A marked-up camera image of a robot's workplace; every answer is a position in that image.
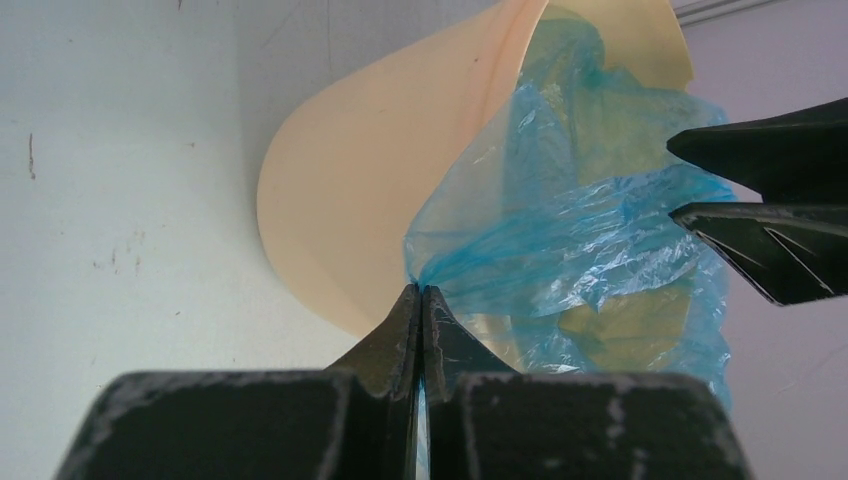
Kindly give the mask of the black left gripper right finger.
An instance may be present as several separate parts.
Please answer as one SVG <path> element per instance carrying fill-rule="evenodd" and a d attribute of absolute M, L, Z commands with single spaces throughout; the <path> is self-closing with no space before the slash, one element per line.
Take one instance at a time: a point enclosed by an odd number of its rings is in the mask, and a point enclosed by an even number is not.
<path fill-rule="evenodd" d="M 677 373 L 522 374 L 421 303 L 434 479 L 748 479 L 723 407 Z"/>

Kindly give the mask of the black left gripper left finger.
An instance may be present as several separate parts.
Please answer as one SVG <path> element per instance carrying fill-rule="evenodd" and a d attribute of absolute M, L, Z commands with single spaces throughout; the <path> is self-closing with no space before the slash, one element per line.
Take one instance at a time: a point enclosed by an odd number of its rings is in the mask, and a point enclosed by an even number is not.
<path fill-rule="evenodd" d="M 322 370 L 150 371 L 114 379 L 60 479 L 412 479 L 421 296 Z"/>

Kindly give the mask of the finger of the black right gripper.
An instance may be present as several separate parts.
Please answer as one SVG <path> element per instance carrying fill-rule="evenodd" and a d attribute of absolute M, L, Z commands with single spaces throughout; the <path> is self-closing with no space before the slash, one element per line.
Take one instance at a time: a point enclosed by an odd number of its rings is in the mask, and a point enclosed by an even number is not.
<path fill-rule="evenodd" d="M 757 192 L 766 203 L 847 202 L 845 98 L 771 118 L 685 130 L 666 148 Z"/>
<path fill-rule="evenodd" d="M 670 217 L 775 305 L 847 294 L 845 205 L 690 203 Z"/>

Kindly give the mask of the blue plastic trash bag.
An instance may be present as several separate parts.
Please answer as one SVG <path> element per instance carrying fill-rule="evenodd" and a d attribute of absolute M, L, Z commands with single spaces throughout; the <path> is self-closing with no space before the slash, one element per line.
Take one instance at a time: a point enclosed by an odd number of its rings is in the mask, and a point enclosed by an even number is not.
<path fill-rule="evenodd" d="M 685 373 L 730 405 L 726 267 L 670 214 L 734 195 L 666 148 L 725 120 L 550 6 L 511 97 L 412 220 L 407 275 L 519 371 Z"/>

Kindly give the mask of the yellow capybara trash bin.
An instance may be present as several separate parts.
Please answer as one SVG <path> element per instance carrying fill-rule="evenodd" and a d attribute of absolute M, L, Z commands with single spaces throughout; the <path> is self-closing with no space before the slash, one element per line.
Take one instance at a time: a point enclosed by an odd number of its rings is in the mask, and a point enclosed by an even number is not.
<path fill-rule="evenodd" d="M 599 31 L 606 66 L 692 80 L 667 1 L 502 1 L 336 81 L 282 123 L 258 179 L 263 249 L 301 304 L 357 338 L 385 318 L 409 223 L 511 96 L 539 22 L 569 13 Z"/>

